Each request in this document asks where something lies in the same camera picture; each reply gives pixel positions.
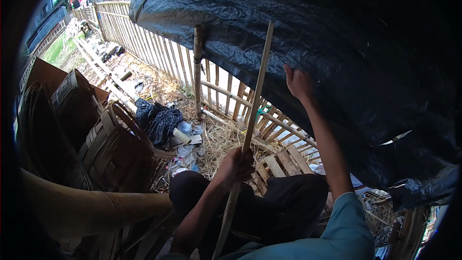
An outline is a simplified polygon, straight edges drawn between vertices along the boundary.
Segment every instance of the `cardboard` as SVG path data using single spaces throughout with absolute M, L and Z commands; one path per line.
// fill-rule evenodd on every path
M 58 89 L 61 82 L 67 76 L 67 72 L 47 63 L 46 61 L 37 58 L 32 66 L 31 73 L 29 74 L 29 78 L 27 79 L 26 88 L 27 90 L 34 81 L 38 81 L 40 83 L 47 83 L 50 95 L 54 94 L 54 92 Z M 96 99 L 98 102 L 105 101 L 109 93 L 105 90 L 101 90 L 100 88 L 95 87 Z

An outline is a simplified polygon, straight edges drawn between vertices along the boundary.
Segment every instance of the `woven bamboo basket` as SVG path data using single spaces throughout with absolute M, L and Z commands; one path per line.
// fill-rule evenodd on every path
M 78 153 L 97 189 L 124 193 L 148 191 L 159 159 L 175 155 L 154 148 L 118 101 L 106 107 Z
M 95 90 L 88 80 L 74 69 L 51 96 L 51 102 L 64 133 L 78 151 L 100 116 Z
M 88 174 L 64 134 L 46 84 L 34 82 L 18 114 L 17 147 L 22 167 L 50 182 L 93 190 Z

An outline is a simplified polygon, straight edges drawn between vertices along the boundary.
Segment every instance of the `black cloth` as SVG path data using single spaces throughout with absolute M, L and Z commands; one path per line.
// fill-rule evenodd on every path
M 139 98 L 135 105 L 138 108 L 135 118 L 140 127 L 148 134 L 154 147 L 165 148 L 176 125 L 183 120 L 181 111 L 164 107 L 158 102 L 153 105 L 142 98 Z
M 170 182 L 170 200 L 178 217 L 183 220 L 194 208 L 207 188 L 209 180 L 193 171 L 184 171 Z M 253 239 L 233 233 L 239 231 L 259 237 L 256 242 L 273 245 L 309 238 L 326 205 L 327 182 L 313 174 L 285 178 L 269 178 L 264 197 L 254 195 L 243 183 L 236 212 L 222 255 L 234 252 Z M 228 195 L 223 196 L 212 216 L 204 238 L 199 244 L 202 260 L 212 258 L 223 222 Z

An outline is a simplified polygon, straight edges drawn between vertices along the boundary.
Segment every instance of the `tarpaulin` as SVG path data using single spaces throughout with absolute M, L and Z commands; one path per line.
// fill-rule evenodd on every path
M 204 57 L 251 88 L 272 20 L 263 97 L 314 136 L 282 65 L 309 71 L 350 171 L 396 209 L 454 187 L 460 47 L 433 0 L 131 0 L 130 18 L 188 48 L 204 24 Z

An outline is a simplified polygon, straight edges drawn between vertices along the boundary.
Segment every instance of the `shirt sleeve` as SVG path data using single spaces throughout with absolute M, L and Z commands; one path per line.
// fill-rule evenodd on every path
M 345 193 L 335 201 L 321 239 L 329 240 L 335 250 L 361 255 L 358 259 L 374 258 L 374 239 L 367 227 L 363 206 L 355 193 Z

